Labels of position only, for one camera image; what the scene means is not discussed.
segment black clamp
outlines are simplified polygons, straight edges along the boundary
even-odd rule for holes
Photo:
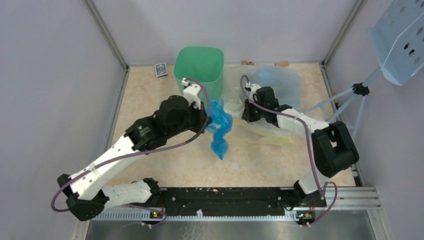
[[[143,181],[150,188],[151,196],[146,201],[147,204],[156,205],[161,198],[161,188],[158,185],[158,181],[153,178],[144,178]]]
[[[357,163],[359,154],[346,125],[341,121],[311,134],[313,158],[318,171],[327,178]]]
[[[62,174],[57,178],[60,187],[70,181],[68,174]],[[62,191],[66,196],[66,205],[69,211],[80,221],[84,222],[99,215],[104,209],[105,204],[109,201],[109,197],[105,196],[102,190],[98,191],[96,196],[91,200],[78,199],[78,192],[73,193],[71,186],[67,186]]]
[[[198,133],[206,121],[210,124],[212,119],[206,115],[204,107],[196,109],[184,97],[172,95],[160,103],[159,110],[152,116],[137,119],[125,130],[124,137],[131,139],[134,151],[153,150],[187,130]]]
[[[354,84],[352,86],[353,92],[357,95],[362,95],[362,96],[366,96],[366,95],[370,94],[370,90],[368,89],[368,86],[364,86],[362,84],[363,84],[363,82]]]
[[[274,90],[270,86],[264,86],[257,89],[256,93],[253,95],[253,100],[261,107],[276,112],[282,112],[286,109],[292,108],[287,104],[279,105],[278,99],[274,95]],[[244,100],[244,111],[243,115],[241,116],[241,119],[247,121],[248,123],[252,123],[259,121],[261,118],[265,118],[267,123],[279,127],[276,114],[264,111],[256,107],[248,99]]]

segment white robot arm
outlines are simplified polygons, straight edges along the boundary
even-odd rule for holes
[[[269,86],[261,87],[258,84],[246,83],[245,88],[250,91],[249,98],[256,104],[282,114],[264,111],[246,99],[242,119],[247,122],[255,122],[265,118],[268,123],[294,132],[301,137],[311,133],[312,143],[308,144],[312,144],[313,147],[313,167],[320,186],[323,186],[341,170],[358,162],[358,152],[343,122],[329,123],[316,120],[296,111],[289,105],[279,105],[273,89]],[[309,133],[305,132],[305,126],[297,119],[307,125]],[[318,188],[312,170],[294,184],[294,190],[298,192],[300,200],[317,192]]]
[[[166,144],[169,138],[191,130],[199,132],[212,120],[206,116],[200,100],[201,88],[183,79],[183,97],[174,95],[160,104],[153,115],[140,118],[129,127],[118,141],[95,161],[72,175],[63,174],[57,182],[64,186],[80,174],[90,171],[71,183],[63,193],[71,213],[80,221],[86,221],[100,214],[104,209],[129,203],[157,201],[160,188],[152,178],[122,185],[106,185],[116,174],[134,161],[146,155],[129,156],[98,169],[95,166],[110,159],[153,150]]]

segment transparent plastic bag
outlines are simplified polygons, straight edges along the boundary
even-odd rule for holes
[[[295,142],[295,134],[269,124],[265,119],[256,122],[242,120],[245,96],[240,88],[240,77],[247,75],[252,83],[261,87],[270,86],[280,105],[295,109],[300,106],[300,76],[294,71],[279,66],[236,65],[225,68],[222,99],[224,111],[232,115],[232,130],[225,136],[229,142],[269,144],[281,146]]]

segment gray wall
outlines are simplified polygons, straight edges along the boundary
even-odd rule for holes
[[[56,178],[102,152],[124,72],[82,0],[0,1],[0,43],[0,239],[69,239]]]
[[[391,0],[369,0],[328,66],[338,92],[365,80],[378,67],[366,27],[374,26]],[[355,144],[367,185],[375,186],[395,239],[423,239],[424,71],[407,84],[389,83],[382,74],[369,88]],[[359,101],[344,118],[354,123]]]
[[[320,61],[357,0],[94,0],[130,65],[173,64],[188,45],[226,62]]]

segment small wooden block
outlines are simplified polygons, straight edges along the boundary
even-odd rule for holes
[[[274,64],[274,66],[278,66],[278,67],[287,67],[288,65],[289,65],[288,61],[280,61]]]
[[[241,65],[251,65],[251,66],[253,66],[253,65],[255,65],[255,63],[251,60],[249,60],[249,61],[243,60],[243,61],[241,61]]]
[[[332,92],[331,92],[331,95],[334,97],[334,96],[336,96],[337,94],[336,94],[336,92],[335,92],[335,91],[332,91]],[[339,104],[339,100],[334,99],[334,104]]]

